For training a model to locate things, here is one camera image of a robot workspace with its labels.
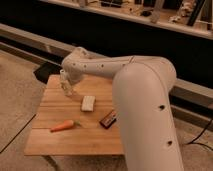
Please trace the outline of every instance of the cable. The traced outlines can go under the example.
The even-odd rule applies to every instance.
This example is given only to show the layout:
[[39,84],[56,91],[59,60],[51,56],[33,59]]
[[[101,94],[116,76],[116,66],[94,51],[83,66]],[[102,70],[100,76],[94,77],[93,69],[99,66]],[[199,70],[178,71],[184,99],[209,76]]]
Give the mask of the cable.
[[7,143],[7,145],[0,151],[0,154],[4,152],[5,149],[7,149],[7,147],[16,139],[16,137],[27,127],[27,125],[33,120],[33,118],[36,116],[36,114],[34,114],[30,120],[21,128],[21,130],[9,141],[9,143]]
[[211,151],[213,151],[213,148],[206,145],[206,144],[203,144],[203,143],[199,143],[199,142],[195,142],[197,139],[199,139],[203,134],[204,132],[209,128],[209,126],[212,124],[212,121],[213,121],[213,118],[210,119],[210,121],[207,123],[207,125],[203,128],[203,130],[201,131],[201,133],[195,137],[193,140],[191,140],[190,142],[186,143],[186,145],[190,145],[190,144],[198,144],[198,145],[202,145],[208,149],[210,149]]

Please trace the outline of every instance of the table leg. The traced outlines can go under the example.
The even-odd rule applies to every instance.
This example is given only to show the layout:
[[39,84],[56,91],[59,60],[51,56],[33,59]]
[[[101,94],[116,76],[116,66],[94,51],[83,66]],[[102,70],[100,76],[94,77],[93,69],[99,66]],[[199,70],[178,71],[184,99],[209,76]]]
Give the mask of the table leg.
[[60,171],[59,166],[57,165],[57,163],[55,162],[55,160],[53,160],[53,158],[51,156],[42,156],[54,169],[55,171]]

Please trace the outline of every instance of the concrete floor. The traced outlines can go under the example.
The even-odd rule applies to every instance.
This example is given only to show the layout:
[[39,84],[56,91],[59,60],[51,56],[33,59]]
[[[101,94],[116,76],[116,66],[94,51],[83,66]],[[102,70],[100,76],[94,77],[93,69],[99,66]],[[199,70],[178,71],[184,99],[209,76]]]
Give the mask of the concrete floor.
[[[33,75],[37,67],[34,63],[0,51],[0,150],[4,149],[36,113],[45,88]],[[0,154],[0,171],[54,170],[42,157],[23,154],[31,123],[32,121]],[[183,145],[197,136],[202,129],[179,119],[175,119],[175,126],[185,170],[212,171],[212,151],[199,145]],[[212,132],[206,131],[199,141],[213,143]],[[57,156],[54,159],[65,171],[127,170],[123,156]]]

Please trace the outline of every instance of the wooden surface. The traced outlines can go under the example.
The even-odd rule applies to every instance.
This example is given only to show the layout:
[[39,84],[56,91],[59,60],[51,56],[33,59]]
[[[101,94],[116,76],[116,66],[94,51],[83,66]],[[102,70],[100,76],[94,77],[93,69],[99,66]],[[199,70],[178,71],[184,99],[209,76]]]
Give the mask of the wooden surface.
[[[117,123],[108,130],[99,121],[113,109],[112,81],[85,75],[71,97],[60,88],[59,76],[49,78],[32,130],[25,155],[104,155],[123,154]],[[93,112],[81,112],[84,95],[96,97]],[[51,133],[49,129],[64,120],[73,119],[82,127]]]

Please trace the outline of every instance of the floor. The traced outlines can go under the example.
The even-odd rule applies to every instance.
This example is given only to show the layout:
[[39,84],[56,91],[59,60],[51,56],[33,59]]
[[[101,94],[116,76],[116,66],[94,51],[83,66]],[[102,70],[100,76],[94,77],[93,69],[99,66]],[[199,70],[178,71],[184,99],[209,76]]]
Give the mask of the floor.
[[[24,156],[23,153],[33,122],[32,118],[45,89],[45,85],[37,81],[33,75],[33,71],[38,67],[35,63],[0,51],[0,171],[54,170],[42,157]],[[212,171],[212,151],[199,145],[184,145],[197,136],[202,128],[179,119],[175,119],[175,126],[185,171]],[[212,145],[212,135],[212,132],[206,131],[199,141]],[[123,156],[53,158],[64,171],[127,170]]]

